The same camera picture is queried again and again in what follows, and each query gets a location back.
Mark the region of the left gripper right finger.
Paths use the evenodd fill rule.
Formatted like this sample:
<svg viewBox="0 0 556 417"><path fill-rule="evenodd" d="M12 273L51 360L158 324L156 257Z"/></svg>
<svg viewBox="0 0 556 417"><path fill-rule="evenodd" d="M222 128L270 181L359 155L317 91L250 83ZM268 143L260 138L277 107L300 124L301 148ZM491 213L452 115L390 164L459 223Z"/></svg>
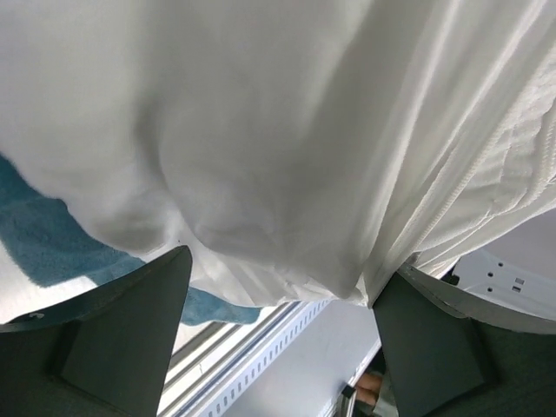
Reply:
<svg viewBox="0 0 556 417"><path fill-rule="evenodd" d="M402 265L373 305L401 416L553 416L555 322Z"/></svg>

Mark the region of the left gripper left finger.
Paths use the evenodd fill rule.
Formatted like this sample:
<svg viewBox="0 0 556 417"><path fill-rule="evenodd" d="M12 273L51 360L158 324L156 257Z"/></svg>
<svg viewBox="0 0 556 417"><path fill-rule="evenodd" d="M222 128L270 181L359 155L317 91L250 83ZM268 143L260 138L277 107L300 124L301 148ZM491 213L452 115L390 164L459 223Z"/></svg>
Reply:
<svg viewBox="0 0 556 417"><path fill-rule="evenodd" d="M154 416L189 288L181 246L1 326L3 416Z"/></svg>

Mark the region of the blue patterned pillowcase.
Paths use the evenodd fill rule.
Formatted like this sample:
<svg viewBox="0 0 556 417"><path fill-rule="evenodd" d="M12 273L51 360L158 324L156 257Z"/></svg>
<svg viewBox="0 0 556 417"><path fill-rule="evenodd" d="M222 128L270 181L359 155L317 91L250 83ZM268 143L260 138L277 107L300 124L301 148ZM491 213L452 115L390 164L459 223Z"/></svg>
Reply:
<svg viewBox="0 0 556 417"><path fill-rule="evenodd" d="M97 286L144 264L90 237L66 205L35 191L1 161L1 316L46 301L47 288L86 277Z"/></svg>

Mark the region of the white pillow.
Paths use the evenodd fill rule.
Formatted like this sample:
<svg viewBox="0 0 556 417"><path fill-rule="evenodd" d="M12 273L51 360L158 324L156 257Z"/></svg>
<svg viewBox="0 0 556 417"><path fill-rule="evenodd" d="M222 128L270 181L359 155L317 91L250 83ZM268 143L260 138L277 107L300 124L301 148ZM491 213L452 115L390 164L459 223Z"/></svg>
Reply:
<svg viewBox="0 0 556 417"><path fill-rule="evenodd" d="M4 1L1 154L236 305L374 301L555 206L552 1Z"/></svg>

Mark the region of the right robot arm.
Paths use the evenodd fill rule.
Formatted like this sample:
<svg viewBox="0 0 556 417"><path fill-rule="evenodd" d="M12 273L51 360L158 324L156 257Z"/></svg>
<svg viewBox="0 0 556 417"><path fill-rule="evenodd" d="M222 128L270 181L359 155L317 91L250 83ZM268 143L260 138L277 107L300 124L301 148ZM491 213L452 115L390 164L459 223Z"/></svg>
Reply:
<svg viewBox="0 0 556 417"><path fill-rule="evenodd" d="M555 211L538 215L462 256L442 278L522 313L555 318Z"/></svg>

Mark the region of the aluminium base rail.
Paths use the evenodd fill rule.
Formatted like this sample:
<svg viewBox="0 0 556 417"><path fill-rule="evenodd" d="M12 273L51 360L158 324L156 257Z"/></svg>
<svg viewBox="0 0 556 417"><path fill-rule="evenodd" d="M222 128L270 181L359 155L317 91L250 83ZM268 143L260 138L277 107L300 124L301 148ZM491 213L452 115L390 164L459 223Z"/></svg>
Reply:
<svg viewBox="0 0 556 417"><path fill-rule="evenodd" d="M180 325L164 389L168 390L175 385L179 378L194 370L203 361L214 358L219 360L237 346L249 343L272 325L288 321L289 316L305 308L312 309L313 303L291 302L277 308L264 308L257 321L248 325L217 321L196 328Z"/></svg>

